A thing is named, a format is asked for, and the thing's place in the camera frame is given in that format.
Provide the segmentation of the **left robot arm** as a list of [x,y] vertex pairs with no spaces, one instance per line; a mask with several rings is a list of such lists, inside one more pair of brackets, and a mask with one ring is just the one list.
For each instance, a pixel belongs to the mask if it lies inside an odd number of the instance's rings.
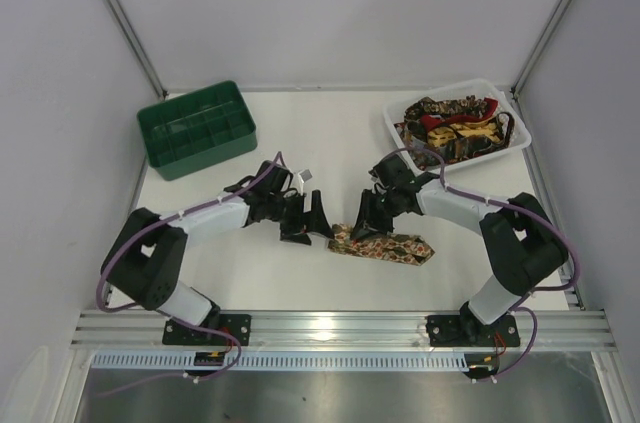
[[107,308],[104,289],[111,285],[133,306],[155,311],[185,328],[218,330],[220,307],[180,279],[185,253],[213,237],[262,221],[277,223],[283,242],[308,245],[312,236],[333,239],[320,191],[303,190],[309,177],[308,171],[291,172],[276,157],[204,203],[165,215],[146,207],[133,211],[101,266],[99,308]]

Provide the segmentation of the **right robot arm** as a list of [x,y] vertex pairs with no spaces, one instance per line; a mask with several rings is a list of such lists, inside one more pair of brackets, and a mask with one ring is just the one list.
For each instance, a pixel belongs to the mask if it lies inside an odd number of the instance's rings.
[[399,154],[383,158],[370,174],[377,187],[362,192],[352,239],[387,236],[405,213],[443,219],[482,238],[492,276],[459,310],[462,340],[477,343],[569,259],[566,240],[531,194],[505,201],[472,194],[450,186],[443,171],[414,174]]

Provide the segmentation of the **floral patterned tie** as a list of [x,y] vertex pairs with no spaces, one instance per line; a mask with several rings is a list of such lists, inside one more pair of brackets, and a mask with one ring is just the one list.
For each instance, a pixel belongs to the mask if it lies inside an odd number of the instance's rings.
[[352,240],[353,228],[346,224],[332,226],[334,238],[327,249],[336,254],[371,260],[422,266],[434,255],[434,249],[418,235],[396,234],[365,240]]

